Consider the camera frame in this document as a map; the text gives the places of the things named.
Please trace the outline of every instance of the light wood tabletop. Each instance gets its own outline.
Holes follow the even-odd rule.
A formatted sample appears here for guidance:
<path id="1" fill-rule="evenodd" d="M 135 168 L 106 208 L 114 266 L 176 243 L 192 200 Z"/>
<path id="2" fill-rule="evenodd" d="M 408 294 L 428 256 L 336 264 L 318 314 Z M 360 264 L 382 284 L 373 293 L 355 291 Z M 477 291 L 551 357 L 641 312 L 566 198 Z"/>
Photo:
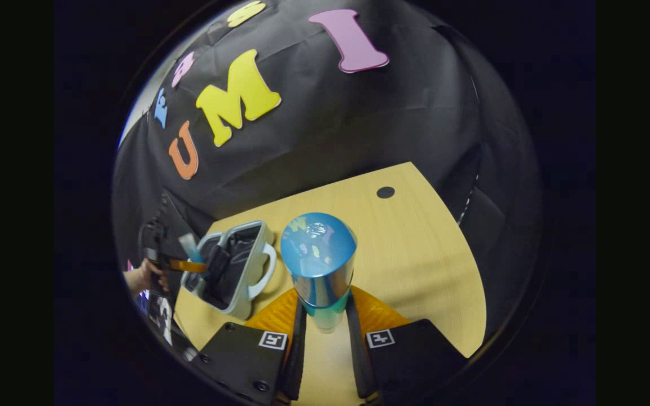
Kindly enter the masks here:
<path id="1" fill-rule="evenodd" d="M 382 187 L 395 194 L 379 198 Z M 221 219 L 209 233 L 264 221 L 275 234 L 278 264 L 273 279 L 253 300 L 255 314 L 292 288 L 279 257 L 279 237 L 289 221 L 321 211 L 340 218 L 358 239 L 353 285 L 403 316 L 430 319 L 465 357 L 485 334 L 485 295 L 473 255 L 458 224 L 415 165 L 395 165 L 331 183 Z M 244 324 L 180 288 L 175 321 L 199 350 L 225 322 Z M 353 376 L 348 321 L 322 334 L 309 321 L 305 366 L 296 404 L 359 404 Z"/>

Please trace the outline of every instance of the yellow foam letter m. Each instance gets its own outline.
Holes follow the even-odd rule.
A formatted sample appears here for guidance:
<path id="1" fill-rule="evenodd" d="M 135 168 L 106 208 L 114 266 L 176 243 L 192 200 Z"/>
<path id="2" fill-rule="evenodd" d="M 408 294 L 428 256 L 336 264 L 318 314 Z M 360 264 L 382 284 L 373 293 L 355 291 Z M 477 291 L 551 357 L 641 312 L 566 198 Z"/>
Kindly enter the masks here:
<path id="1" fill-rule="evenodd" d="M 222 123 L 222 119 L 231 126 L 242 128 L 242 111 L 240 98 L 245 103 L 245 118 L 250 121 L 262 116 L 280 101 L 278 93 L 271 92 L 260 76 L 255 64 L 257 51 L 250 49 L 230 64 L 227 73 L 227 92 L 208 85 L 199 94 L 195 105 L 204 111 L 204 116 L 214 133 L 214 144 L 220 147 L 232 136 L 232 129 Z"/>

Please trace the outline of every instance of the blue tumbler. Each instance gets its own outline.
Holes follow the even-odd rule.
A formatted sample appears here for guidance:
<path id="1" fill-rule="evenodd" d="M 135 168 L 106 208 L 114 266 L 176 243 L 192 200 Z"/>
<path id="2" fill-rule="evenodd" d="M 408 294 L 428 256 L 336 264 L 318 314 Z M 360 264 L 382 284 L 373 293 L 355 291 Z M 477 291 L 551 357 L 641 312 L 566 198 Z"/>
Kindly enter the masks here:
<path id="1" fill-rule="evenodd" d="M 333 332 L 342 319 L 357 246 L 350 228 L 325 213 L 298 216 L 282 232 L 284 265 L 305 310 L 323 333 Z"/>

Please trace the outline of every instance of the blue cup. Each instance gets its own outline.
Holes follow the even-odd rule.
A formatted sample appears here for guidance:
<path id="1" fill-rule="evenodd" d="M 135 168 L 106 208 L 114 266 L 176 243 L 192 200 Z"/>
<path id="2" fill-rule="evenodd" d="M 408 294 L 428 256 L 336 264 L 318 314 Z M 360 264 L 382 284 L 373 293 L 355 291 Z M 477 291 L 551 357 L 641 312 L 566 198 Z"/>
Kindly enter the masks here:
<path id="1" fill-rule="evenodd" d="M 333 332 L 342 319 L 357 246 L 351 229 L 325 213 L 298 216 L 282 232 L 284 265 L 305 310 L 323 333 Z"/>

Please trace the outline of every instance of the person's arm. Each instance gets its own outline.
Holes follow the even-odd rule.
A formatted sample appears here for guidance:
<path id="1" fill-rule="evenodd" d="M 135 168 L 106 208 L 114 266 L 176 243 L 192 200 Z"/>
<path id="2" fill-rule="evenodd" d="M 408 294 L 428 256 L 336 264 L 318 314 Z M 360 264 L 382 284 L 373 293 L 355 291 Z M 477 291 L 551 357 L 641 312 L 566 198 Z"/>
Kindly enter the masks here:
<path id="1" fill-rule="evenodd" d="M 142 260 L 142 264 L 139 265 L 139 268 L 124 272 L 124 280 L 126 280 L 127 286 L 129 287 L 129 293 L 135 296 L 145 289 L 151 289 L 152 284 L 150 281 L 152 278 L 150 275 L 152 273 L 160 275 L 160 285 L 162 285 L 165 292 L 169 292 L 170 289 L 167 286 L 167 278 L 164 277 L 165 273 L 161 269 L 155 267 L 149 259 L 145 258 Z"/>

